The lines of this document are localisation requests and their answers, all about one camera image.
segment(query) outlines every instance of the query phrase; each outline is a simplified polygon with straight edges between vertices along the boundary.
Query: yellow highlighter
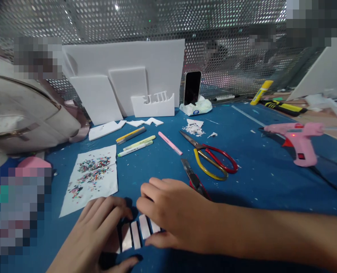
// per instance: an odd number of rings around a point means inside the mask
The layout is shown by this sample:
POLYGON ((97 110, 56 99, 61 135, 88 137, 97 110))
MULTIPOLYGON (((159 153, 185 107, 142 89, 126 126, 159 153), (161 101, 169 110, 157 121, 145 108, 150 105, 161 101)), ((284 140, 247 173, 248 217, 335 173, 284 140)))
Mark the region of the yellow highlighter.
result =
POLYGON ((265 81, 258 93, 255 95, 253 100, 251 101, 251 105, 257 105, 263 94, 267 92, 267 90, 271 87, 273 81, 265 81))
POLYGON ((124 136, 118 138, 118 139, 116 140, 116 142, 119 142, 119 141, 125 139, 126 137, 128 137, 128 136, 130 136, 130 135, 132 135, 132 134, 134 134, 134 133, 137 133, 137 132, 139 132, 139 131, 141 131, 141 130, 146 130, 146 128, 141 127, 141 128, 139 128, 139 129, 137 129, 137 130, 135 130, 135 131, 133 131, 133 132, 130 132, 129 134, 126 134, 126 135, 124 135, 124 136))
POLYGON ((156 138, 155 135, 150 136, 150 137, 148 137, 148 138, 145 138, 145 139, 143 139, 143 140, 141 140, 141 141, 139 141, 139 142, 136 142, 136 143, 134 143, 134 144, 132 144, 132 145, 130 145, 130 146, 128 146, 128 147, 123 148, 123 151, 129 150, 129 149, 134 148, 134 147, 136 147, 136 146, 139 146, 140 144, 146 143, 146 142, 148 142, 148 141, 150 141, 150 140, 154 140, 155 138, 156 138))

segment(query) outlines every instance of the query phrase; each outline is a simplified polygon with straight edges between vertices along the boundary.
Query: hot glue gun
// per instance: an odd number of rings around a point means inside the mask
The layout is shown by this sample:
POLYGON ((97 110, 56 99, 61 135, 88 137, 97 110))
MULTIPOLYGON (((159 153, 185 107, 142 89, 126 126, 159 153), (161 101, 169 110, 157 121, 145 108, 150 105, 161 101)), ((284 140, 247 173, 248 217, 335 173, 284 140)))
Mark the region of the hot glue gun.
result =
POLYGON ((269 133, 276 133, 286 137, 283 147, 294 147, 296 159, 294 163, 301 167, 315 166, 317 157, 313 150, 310 137, 321 136, 324 134, 324 124, 308 122, 301 123, 281 123, 272 124, 260 128, 269 133))

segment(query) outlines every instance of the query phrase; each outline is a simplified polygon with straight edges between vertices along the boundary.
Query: perforated metal mesh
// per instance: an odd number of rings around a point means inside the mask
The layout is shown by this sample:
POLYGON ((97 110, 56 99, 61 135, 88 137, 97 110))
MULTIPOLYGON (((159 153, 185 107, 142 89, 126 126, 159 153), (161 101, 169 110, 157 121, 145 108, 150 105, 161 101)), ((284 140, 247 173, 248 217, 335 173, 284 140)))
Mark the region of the perforated metal mesh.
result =
MULTIPOLYGON (((183 77, 202 71, 202 94, 253 94, 283 79, 301 58, 285 44, 286 0, 1 0, 0 45, 13 60, 13 38, 62 37, 63 44, 186 39, 183 77), (272 24, 275 48, 254 49, 253 24, 272 24)), ((50 80, 65 99, 80 100, 64 77, 50 80)))

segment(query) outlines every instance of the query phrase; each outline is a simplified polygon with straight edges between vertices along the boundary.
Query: scissor blade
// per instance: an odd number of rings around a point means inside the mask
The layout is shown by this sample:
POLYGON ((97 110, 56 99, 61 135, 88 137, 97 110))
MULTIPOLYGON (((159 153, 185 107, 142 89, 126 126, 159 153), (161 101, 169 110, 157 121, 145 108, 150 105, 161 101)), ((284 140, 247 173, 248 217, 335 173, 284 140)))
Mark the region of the scissor blade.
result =
POLYGON ((187 161, 187 159, 182 158, 181 162, 183 164, 183 168, 186 171, 186 174, 188 176, 188 178, 190 179, 191 183, 194 185, 195 189, 197 191, 199 191, 200 194, 203 195, 202 190, 200 189, 200 180, 198 179, 198 177, 196 176, 196 174, 194 173, 194 171, 191 169, 191 166, 189 164, 189 162, 187 161))
POLYGON ((191 137, 189 137, 187 134, 185 134, 182 130, 180 130, 180 133, 181 133, 181 135, 183 135, 184 136, 184 138, 186 138, 193 146, 198 146, 199 145, 199 143, 197 143, 196 141, 194 141, 194 139, 193 138, 191 138, 191 137))

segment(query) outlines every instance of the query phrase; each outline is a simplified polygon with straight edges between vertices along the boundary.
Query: smartphone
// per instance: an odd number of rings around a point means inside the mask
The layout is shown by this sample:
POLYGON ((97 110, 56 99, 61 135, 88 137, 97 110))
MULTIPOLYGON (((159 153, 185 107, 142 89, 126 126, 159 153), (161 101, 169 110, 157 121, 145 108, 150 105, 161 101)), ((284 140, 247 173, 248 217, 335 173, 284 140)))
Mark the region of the smartphone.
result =
POLYGON ((187 72, 185 75, 184 105, 196 105, 199 99, 201 71, 187 72))

